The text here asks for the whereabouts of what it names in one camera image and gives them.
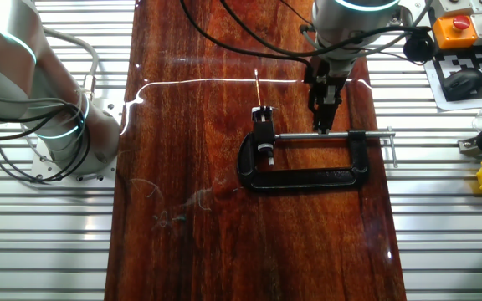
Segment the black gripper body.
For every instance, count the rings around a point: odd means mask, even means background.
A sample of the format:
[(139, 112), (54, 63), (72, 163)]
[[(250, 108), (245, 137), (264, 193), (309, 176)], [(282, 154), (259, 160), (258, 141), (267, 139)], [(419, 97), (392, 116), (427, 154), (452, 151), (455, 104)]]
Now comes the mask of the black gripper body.
[(321, 57), (311, 57), (305, 69), (306, 84), (325, 84), (341, 90), (352, 70), (351, 60), (327, 61)]

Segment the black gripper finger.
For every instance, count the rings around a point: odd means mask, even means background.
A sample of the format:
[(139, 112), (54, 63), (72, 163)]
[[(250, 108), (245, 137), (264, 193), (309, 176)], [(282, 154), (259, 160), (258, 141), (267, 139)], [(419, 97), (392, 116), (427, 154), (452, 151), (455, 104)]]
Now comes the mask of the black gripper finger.
[(314, 89), (312, 91), (312, 113), (314, 116), (313, 119), (313, 127), (314, 131), (317, 131), (319, 134), (324, 134), (326, 132), (324, 124), (322, 122), (322, 117), (321, 117), (321, 97), (319, 96), (319, 93)]
[(334, 123), (337, 108), (339, 106), (339, 98), (336, 97), (335, 89), (328, 89), (324, 98), (324, 132), (328, 133)]

